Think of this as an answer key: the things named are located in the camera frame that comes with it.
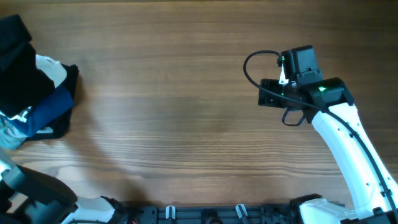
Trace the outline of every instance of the white cloth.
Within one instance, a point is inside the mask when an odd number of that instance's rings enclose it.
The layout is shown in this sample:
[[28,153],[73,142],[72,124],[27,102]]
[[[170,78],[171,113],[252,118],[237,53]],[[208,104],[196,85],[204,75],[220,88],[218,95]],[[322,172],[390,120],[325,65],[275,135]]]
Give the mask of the white cloth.
[[[67,71],[62,67],[60,62],[53,60],[50,57],[45,57],[41,55],[36,55],[36,67],[43,71],[49,79],[54,82],[54,87],[58,87],[67,77]],[[19,120],[20,122],[26,123],[26,116],[29,115],[32,107],[21,111],[19,114],[13,116],[12,118],[7,118],[8,120]]]

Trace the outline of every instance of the wooden table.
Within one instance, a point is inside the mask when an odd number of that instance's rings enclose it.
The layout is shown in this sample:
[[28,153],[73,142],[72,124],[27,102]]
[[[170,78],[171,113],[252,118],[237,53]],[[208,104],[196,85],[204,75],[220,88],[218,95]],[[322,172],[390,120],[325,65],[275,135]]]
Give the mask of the wooden table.
[[[251,52],[307,44],[325,78],[346,82],[398,177],[396,3],[1,2],[0,16],[19,13],[38,54],[80,68],[70,132],[11,153],[79,196],[234,205],[318,193],[352,206],[312,125],[284,126],[284,111],[258,106],[243,75]],[[256,81],[279,78],[273,56],[248,69]]]

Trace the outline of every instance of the dark garment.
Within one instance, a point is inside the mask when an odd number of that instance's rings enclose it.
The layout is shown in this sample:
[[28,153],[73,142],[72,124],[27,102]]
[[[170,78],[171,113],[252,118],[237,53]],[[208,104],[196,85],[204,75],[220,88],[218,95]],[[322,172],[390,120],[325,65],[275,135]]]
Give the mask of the dark garment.
[[26,123],[18,120],[9,120],[9,122],[20,132],[32,137],[38,130],[64,114],[72,106],[73,99],[69,91],[65,87],[59,86],[50,96],[44,98],[35,106]]
[[54,82],[36,67],[36,51],[20,17],[0,19],[0,110],[9,118],[54,91]]
[[[65,79],[65,81],[63,81],[61,85],[69,91],[73,99],[75,97],[76,84],[79,76],[78,67],[76,65],[71,65],[71,66],[62,65],[62,66],[67,71],[67,78]],[[47,134],[37,133],[31,138],[27,138],[27,141],[57,139],[63,137],[68,131],[71,115],[72,115],[72,109],[68,110],[66,113],[64,113],[63,115],[61,115],[60,117],[58,117],[57,119],[53,120],[51,123],[46,125],[46,127],[53,129],[53,133],[47,133]]]

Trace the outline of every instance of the pile of clothes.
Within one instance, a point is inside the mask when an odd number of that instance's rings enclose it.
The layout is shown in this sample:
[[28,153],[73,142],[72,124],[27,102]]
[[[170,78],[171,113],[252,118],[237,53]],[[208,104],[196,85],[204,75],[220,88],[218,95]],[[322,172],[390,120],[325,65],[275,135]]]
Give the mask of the pile of clothes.
[[0,19],[0,148],[65,135],[79,70],[36,54],[18,15]]

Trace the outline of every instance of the table surface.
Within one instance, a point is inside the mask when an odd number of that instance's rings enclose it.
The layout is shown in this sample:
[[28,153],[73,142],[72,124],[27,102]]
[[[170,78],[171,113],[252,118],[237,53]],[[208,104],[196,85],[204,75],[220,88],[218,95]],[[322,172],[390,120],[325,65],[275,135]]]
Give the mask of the table surface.
[[[318,193],[352,207],[312,125],[284,126],[284,111],[258,106],[243,74],[254,51],[307,44],[324,78],[345,81],[398,177],[397,3],[4,2],[0,16],[19,13],[38,54],[76,64],[82,76],[69,133],[11,156],[79,196],[234,205]],[[258,82],[280,73],[274,56],[253,58],[248,70]]]

